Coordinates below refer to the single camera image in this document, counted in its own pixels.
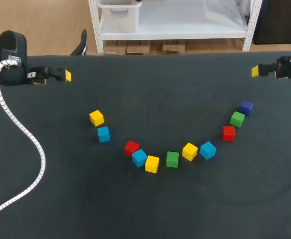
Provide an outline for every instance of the yellow cube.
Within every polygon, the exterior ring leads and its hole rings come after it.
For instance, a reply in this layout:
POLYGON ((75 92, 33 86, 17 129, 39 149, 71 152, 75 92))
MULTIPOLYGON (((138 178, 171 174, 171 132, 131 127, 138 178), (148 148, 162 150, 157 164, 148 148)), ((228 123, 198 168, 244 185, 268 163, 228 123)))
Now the yellow cube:
POLYGON ((156 173, 159 168, 159 158, 148 156, 145 162, 145 170, 150 173, 156 173))
POLYGON ((187 143, 187 145, 182 150, 182 156, 189 161, 192 161, 197 155, 197 147, 192 143, 187 143))
POLYGON ((259 66, 255 66, 252 68, 252 77, 259 77, 259 66))
POLYGON ((93 111, 89 114, 91 122, 94 124, 94 126, 101 125, 104 122, 104 116, 100 111, 93 111))

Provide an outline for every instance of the black cabinet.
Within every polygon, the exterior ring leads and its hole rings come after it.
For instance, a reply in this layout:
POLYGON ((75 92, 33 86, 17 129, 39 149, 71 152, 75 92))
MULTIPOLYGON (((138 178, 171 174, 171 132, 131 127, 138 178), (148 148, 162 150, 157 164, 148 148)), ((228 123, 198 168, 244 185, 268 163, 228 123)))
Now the black cabinet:
POLYGON ((291 44, 291 0, 263 0, 254 44, 291 44))

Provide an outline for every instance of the red cube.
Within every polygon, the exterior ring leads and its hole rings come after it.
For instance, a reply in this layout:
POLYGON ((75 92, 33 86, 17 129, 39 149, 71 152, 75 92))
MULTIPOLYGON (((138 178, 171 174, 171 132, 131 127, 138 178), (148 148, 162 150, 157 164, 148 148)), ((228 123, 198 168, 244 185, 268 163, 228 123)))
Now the red cube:
POLYGON ((140 149, 140 145, 133 141, 129 141, 125 147, 125 155, 132 157, 134 152, 137 152, 140 149))
POLYGON ((235 127, 234 126, 223 126, 222 138, 223 141, 234 141, 235 140, 235 127))

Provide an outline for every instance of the blue cube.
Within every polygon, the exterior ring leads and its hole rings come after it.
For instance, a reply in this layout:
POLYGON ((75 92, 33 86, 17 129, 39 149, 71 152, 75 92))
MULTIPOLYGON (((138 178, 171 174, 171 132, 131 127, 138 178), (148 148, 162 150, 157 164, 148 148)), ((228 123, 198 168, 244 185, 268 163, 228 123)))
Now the blue cube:
POLYGON ((216 153, 216 147, 213 146, 210 142, 205 143, 200 148, 200 154, 206 159, 209 160, 216 153))
POLYGON ((110 135, 109 135, 108 127, 98 128, 97 131, 98 131, 98 137, 99 137, 99 142, 100 143, 110 141, 110 135))
POLYGON ((138 168, 146 164, 146 159, 147 155, 144 153, 142 149, 132 154, 132 161, 138 168))
POLYGON ((248 116, 251 112, 252 107, 253 107, 252 102, 243 101, 240 108, 239 108, 239 112, 248 116))

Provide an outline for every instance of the white plastic bin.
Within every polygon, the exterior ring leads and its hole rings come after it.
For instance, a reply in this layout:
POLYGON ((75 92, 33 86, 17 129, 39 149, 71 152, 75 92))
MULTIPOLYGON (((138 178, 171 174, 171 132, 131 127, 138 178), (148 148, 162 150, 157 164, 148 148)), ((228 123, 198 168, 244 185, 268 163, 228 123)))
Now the white plastic bin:
POLYGON ((106 32, 136 32, 141 4, 135 0, 101 0, 98 7, 102 10, 106 32))

